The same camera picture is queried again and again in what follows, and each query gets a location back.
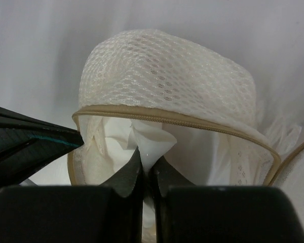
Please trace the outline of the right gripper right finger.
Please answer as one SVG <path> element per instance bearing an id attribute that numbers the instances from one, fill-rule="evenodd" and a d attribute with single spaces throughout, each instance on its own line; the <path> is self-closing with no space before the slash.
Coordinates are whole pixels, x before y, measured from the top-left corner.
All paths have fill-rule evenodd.
<path id="1" fill-rule="evenodd" d="M 198 186 L 164 158 L 151 170 L 158 242 L 304 242 L 290 200 L 268 186 Z"/>

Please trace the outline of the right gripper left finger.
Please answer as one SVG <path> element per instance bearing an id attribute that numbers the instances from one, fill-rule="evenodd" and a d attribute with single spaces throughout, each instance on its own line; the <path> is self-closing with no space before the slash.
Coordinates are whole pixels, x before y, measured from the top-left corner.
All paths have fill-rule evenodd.
<path id="1" fill-rule="evenodd" d="M 98 186 L 0 190 L 0 242 L 141 242 L 140 153 Z"/>

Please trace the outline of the white bra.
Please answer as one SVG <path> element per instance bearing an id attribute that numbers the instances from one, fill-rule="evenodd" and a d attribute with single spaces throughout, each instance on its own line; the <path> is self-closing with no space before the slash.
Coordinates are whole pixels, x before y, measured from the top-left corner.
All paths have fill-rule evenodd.
<path id="1" fill-rule="evenodd" d="M 128 118 L 81 116 L 84 145 L 73 154 L 77 182 L 99 185 L 140 152 L 145 173 L 177 142 L 161 123 Z"/>

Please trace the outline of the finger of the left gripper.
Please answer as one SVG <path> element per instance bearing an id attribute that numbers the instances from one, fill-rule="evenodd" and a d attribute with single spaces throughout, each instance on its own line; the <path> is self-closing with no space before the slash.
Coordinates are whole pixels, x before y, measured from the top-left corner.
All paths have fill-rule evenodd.
<path id="1" fill-rule="evenodd" d="M 83 143 L 76 130 L 0 107 L 0 187 L 25 181 Z"/>

